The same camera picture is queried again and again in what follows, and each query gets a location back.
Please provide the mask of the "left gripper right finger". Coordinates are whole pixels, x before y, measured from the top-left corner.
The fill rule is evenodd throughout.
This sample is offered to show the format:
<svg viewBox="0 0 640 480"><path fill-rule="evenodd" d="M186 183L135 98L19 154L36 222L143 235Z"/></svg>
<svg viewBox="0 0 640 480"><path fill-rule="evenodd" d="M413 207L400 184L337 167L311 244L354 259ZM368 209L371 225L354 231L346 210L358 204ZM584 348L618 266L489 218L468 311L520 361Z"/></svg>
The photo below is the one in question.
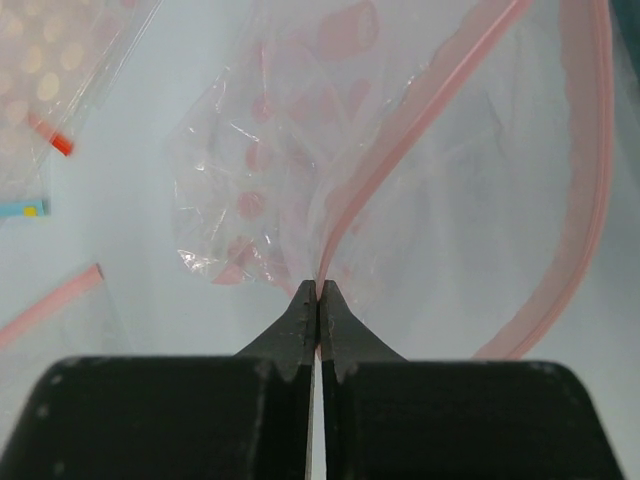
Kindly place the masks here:
<svg viewBox="0 0 640 480"><path fill-rule="evenodd" d="M547 361L409 361L319 299L330 479L619 479L579 378Z"/></svg>

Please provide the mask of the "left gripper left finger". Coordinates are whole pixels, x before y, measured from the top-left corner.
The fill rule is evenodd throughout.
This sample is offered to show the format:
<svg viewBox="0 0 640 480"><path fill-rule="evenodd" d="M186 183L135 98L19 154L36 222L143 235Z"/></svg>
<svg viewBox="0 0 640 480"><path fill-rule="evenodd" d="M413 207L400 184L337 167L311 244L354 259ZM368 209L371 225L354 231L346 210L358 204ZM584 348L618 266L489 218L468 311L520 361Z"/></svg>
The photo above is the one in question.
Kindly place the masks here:
<svg viewBox="0 0 640 480"><path fill-rule="evenodd" d="M5 479L306 479L316 286L233 356L85 356L36 382Z"/></svg>

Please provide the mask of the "clear zip bag red dots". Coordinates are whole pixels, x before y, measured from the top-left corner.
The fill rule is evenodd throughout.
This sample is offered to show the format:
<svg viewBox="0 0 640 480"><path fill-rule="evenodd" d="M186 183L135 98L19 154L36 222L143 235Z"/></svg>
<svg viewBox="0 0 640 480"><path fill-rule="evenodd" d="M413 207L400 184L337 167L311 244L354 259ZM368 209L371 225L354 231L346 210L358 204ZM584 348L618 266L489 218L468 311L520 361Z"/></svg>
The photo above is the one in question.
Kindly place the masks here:
<svg viewBox="0 0 640 480"><path fill-rule="evenodd" d="M602 234L612 50L606 1L255 1L168 142L177 253L334 281L429 356L522 357Z"/></svg>

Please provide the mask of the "teal transparent plastic tray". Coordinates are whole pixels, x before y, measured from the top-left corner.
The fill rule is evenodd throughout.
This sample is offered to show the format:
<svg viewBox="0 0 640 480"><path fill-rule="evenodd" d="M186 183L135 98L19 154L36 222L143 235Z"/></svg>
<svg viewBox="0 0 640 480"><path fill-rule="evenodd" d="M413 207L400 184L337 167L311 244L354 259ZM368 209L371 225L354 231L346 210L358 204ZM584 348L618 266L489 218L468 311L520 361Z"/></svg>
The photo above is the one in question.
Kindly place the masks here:
<svg viewBox="0 0 640 480"><path fill-rule="evenodd" d="M621 36L630 55L639 55L640 0L611 0Z"/></svg>

